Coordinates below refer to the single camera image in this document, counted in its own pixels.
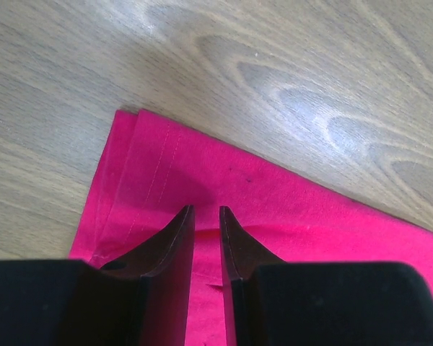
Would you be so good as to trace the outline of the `pink red t-shirt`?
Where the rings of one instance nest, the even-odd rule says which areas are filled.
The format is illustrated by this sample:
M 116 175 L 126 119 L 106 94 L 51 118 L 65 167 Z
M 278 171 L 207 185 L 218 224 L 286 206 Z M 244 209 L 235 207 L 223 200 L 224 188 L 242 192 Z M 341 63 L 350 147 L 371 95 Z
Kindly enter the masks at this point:
M 290 262 L 394 260 L 433 293 L 433 233 L 146 110 L 115 113 L 69 256 L 99 267 L 193 205 L 185 342 L 226 342 L 219 209 Z

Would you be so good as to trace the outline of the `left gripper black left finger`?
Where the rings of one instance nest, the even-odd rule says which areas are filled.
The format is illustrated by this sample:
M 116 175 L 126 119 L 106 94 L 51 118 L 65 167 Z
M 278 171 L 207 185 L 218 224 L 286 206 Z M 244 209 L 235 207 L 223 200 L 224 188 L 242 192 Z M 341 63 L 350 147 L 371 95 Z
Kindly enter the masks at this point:
M 183 345 L 195 217 L 100 268 L 75 259 L 0 260 L 0 345 Z

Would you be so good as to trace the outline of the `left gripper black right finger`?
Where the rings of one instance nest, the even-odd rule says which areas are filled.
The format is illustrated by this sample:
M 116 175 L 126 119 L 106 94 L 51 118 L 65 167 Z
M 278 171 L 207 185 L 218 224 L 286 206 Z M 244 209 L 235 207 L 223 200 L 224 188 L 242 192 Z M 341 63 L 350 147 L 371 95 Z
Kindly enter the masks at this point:
M 219 210 L 228 345 L 433 345 L 433 296 L 401 262 L 286 262 Z

